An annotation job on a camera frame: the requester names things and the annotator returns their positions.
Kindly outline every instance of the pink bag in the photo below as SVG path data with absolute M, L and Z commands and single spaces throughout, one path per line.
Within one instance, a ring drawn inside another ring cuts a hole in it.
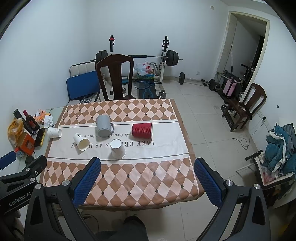
M 226 83 L 226 85 L 225 85 L 225 87 L 223 89 L 223 93 L 226 94 L 227 91 L 228 91 L 228 89 L 229 89 L 229 87 L 230 87 L 230 90 L 229 90 L 227 96 L 231 96 L 232 93 L 233 93 L 233 91 L 234 91 L 234 89 L 235 89 L 235 86 L 236 86 L 237 82 L 236 82 L 236 80 L 233 80 L 233 81 L 234 82 L 233 82 L 233 84 L 230 87 L 231 81 L 230 80 L 227 80 L 227 83 Z

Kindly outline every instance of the barbell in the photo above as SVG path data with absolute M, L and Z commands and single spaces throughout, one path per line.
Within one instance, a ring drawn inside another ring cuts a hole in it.
M 180 83 L 180 85 L 182 85 L 184 83 L 184 80 L 185 79 L 187 79 L 187 80 L 193 80 L 193 81 L 202 83 L 204 86 L 209 86 L 209 89 L 211 91 L 214 91 L 215 88 L 220 88 L 220 84 L 219 83 L 216 83 L 216 81 L 214 79 L 210 79 L 210 81 L 205 81 L 204 79 L 194 80 L 194 79 L 190 79 L 190 78 L 185 78 L 185 73 L 184 72 L 181 72 L 180 75 L 179 75 L 179 83 Z
M 104 58 L 106 58 L 107 56 L 108 56 L 107 50 L 102 50 L 96 54 L 96 59 L 92 59 L 91 61 L 96 61 L 96 63 L 98 63 Z M 147 58 L 147 57 L 163 58 L 165 59 L 165 63 L 168 66 L 175 66 L 176 64 L 178 64 L 179 60 L 183 60 L 182 58 L 179 58 L 178 53 L 174 50 L 168 50 L 166 52 L 166 56 L 150 56 L 150 55 L 128 55 L 128 56 L 132 58 Z
M 179 58 L 179 55 L 176 51 L 174 50 L 168 50 L 166 52 L 166 56 L 150 56 L 150 55 L 129 55 L 132 58 L 147 58 L 147 57 L 152 57 L 152 58 L 164 58 L 165 63 L 167 66 L 175 66 L 178 64 L 179 60 L 183 60 L 182 58 Z

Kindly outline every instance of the red paper cup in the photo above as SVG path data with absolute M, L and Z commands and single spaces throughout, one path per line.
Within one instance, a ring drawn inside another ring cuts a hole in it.
M 152 139 L 152 128 L 152 122 L 133 124 L 131 132 L 134 137 Z

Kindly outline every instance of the mug handle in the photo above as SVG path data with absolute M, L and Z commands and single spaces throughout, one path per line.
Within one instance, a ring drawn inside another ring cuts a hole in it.
M 114 132 L 114 124 L 113 123 L 110 123 L 110 125 L 112 126 L 112 131 L 111 131 L 111 133 L 110 134 L 112 134 L 113 132 Z

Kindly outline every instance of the bottle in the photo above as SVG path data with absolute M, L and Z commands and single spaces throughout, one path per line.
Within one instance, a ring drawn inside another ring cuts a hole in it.
M 15 111 L 13 112 L 13 115 L 15 116 L 15 118 L 19 119 L 21 118 L 23 123 L 24 123 L 24 128 L 27 130 L 27 132 L 29 132 L 31 135 L 34 134 L 33 129 L 30 127 L 30 125 L 28 124 L 28 122 L 26 122 L 26 120 L 23 118 L 23 116 L 21 115 L 21 113 L 19 112 L 18 109 L 15 109 Z
M 33 116 L 29 115 L 26 110 L 23 111 L 25 117 L 26 117 L 26 122 L 29 123 L 29 125 L 32 127 L 33 131 L 37 131 L 39 129 L 39 125 L 34 119 Z

